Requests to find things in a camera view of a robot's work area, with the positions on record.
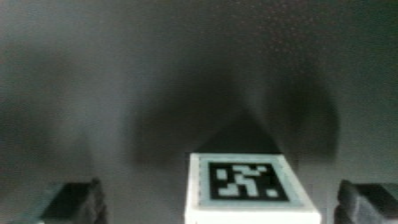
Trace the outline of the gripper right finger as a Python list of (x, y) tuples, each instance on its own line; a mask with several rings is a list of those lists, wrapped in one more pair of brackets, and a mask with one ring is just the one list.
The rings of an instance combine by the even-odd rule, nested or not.
[(398, 224), (398, 184), (341, 181), (333, 224)]

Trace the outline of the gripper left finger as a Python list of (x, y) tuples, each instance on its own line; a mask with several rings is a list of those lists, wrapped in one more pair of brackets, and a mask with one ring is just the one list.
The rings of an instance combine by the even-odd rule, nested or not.
[(51, 183), (10, 224), (108, 224), (101, 181)]

